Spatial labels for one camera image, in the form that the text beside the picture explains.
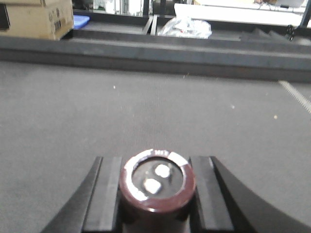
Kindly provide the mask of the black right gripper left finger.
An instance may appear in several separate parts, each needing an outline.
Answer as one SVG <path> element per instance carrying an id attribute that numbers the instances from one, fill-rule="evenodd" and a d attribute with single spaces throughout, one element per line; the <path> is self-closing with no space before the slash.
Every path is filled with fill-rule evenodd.
<path id="1" fill-rule="evenodd" d="M 121 157 L 96 157 L 88 174 L 44 233 L 120 233 Z"/>

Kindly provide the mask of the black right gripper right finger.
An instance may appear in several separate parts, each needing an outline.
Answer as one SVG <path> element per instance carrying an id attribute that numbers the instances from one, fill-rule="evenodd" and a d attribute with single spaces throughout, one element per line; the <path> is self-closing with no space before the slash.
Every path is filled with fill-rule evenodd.
<path id="1" fill-rule="evenodd" d="M 189 159 L 197 187 L 192 233 L 309 233 L 311 228 L 258 196 L 216 157 Z"/>

